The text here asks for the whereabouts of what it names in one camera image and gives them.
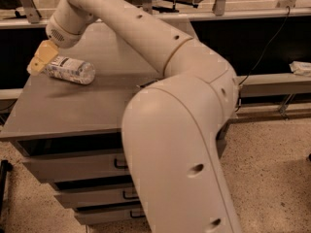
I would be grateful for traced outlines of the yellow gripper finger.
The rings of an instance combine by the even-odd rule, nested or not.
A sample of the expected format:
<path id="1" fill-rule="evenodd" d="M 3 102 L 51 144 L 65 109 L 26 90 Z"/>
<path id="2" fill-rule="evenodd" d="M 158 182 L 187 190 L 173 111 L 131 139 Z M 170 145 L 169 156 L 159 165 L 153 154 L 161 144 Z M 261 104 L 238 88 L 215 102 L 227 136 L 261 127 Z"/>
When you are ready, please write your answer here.
<path id="1" fill-rule="evenodd" d="M 30 75 L 40 74 L 57 55 L 58 46 L 51 40 L 43 41 L 28 64 L 27 72 Z"/>

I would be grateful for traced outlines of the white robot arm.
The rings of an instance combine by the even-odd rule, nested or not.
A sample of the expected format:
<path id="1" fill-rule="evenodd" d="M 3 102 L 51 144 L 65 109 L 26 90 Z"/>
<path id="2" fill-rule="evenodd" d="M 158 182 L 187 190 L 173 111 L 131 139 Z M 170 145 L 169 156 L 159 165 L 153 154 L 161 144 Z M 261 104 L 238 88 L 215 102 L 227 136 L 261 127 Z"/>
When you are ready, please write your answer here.
<path id="1" fill-rule="evenodd" d="M 242 233 L 216 138 L 239 85 L 232 66 L 191 35 L 124 0 L 60 0 L 28 70 L 40 72 L 101 19 L 162 76 L 127 104 L 121 137 L 153 233 Z"/>

